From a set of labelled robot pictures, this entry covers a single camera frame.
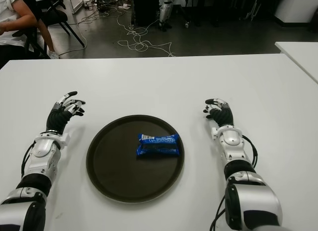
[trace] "chair leg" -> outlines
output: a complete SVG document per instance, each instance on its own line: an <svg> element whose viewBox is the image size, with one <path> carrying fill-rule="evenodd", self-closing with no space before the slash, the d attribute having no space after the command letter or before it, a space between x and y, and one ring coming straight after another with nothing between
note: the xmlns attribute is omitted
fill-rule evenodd
<svg viewBox="0 0 318 231"><path fill-rule="evenodd" d="M73 29L70 27L70 25L64 21L65 26L72 32L72 34L76 37L76 39L80 42L80 44L85 47L85 44L83 43L83 41L81 41L81 39L76 35L76 33L73 31Z"/></svg>
<svg viewBox="0 0 318 231"><path fill-rule="evenodd" d="M24 52L26 55L29 53L29 47L30 47L30 40L29 40L29 38L26 38L26 41L24 44Z"/></svg>
<svg viewBox="0 0 318 231"><path fill-rule="evenodd" d="M31 36L28 37L32 46L34 46L41 54L46 58L49 59L50 57L46 54L46 52L39 46L39 44L32 38Z"/></svg>
<svg viewBox="0 0 318 231"><path fill-rule="evenodd" d="M69 33L69 31L63 26L63 24L61 24L60 22L59 22L59 25L65 30L65 32L70 36L70 33Z"/></svg>

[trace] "robotic arm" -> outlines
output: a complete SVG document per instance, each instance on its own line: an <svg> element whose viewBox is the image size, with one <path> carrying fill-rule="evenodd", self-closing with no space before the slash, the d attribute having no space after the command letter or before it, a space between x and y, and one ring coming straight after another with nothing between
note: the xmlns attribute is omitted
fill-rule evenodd
<svg viewBox="0 0 318 231"><path fill-rule="evenodd" d="M27 150L21 166L22 179L0 204L1 231L44 229L47 196L56 178L61 150L70 139L68 134L63 135L64 128L71 117L83 116L84 112L81 108L84 101L67 101L76 94L67 93L54 104L46 131L38 135Z"/></svg>
<svg viewBox="0 0 318 231"><path fill-rule="evenodd" d="M203 112L214 119L219 129L212 128L212 137L222 147L221 160L227 181L225 190L226 221L233 230L287 231L282 225L282 209L273 190L256 173L244 151L240 129L234 126L231 109L221 99L208 99Z"/></svg>

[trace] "black robotic glove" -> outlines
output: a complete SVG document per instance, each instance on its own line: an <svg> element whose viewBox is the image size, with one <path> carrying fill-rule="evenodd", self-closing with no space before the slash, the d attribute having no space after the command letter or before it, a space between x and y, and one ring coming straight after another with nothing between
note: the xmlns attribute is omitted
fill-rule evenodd
<svg viewBox="0 0 318 231"><path fill-rule="evenodd" d="M228 103L219 98L208 99L205 103L207 105L203 112L209 113L209 115L207 115L207 119L214 119L219 127L224 125L234 125L233 114Z"/></svg>
<svg viewBox="0 0 318 231"><path fill-rule="evenodd" d="M84 101L76 99L66 101L69 97L74 95L77 95L76 91L69 92L54 104L46 121L46 131L54 130L62 135L70 118L74 115L83 116L84 110L81 106L85 104Z"/></svg>

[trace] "snack package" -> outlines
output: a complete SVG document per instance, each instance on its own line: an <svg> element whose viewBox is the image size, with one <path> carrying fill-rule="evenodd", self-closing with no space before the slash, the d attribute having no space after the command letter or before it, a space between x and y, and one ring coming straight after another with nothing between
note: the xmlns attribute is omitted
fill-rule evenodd
<svg viewBox="0 0 318 231"><path fill-rule="evenodd" d="M144 134L138 134L140 146L137 148L137 155L161 153L179 155L177 140L178 134L165 137L151 137Z"/></svg>

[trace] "white sneaker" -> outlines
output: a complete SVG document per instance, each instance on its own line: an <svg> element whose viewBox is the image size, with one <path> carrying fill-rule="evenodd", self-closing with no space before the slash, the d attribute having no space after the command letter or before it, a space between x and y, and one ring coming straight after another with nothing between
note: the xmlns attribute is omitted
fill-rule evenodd
<svg viewBox="0 0 318 231"><path fill-rule="evenodd" d="M52 60L55 60L55 59L59 59L59 58L60 58L59 55L58 55L58 53L56 53L55 51L49 51L49 57L50 57L50 59L52 59Z"/></svg>

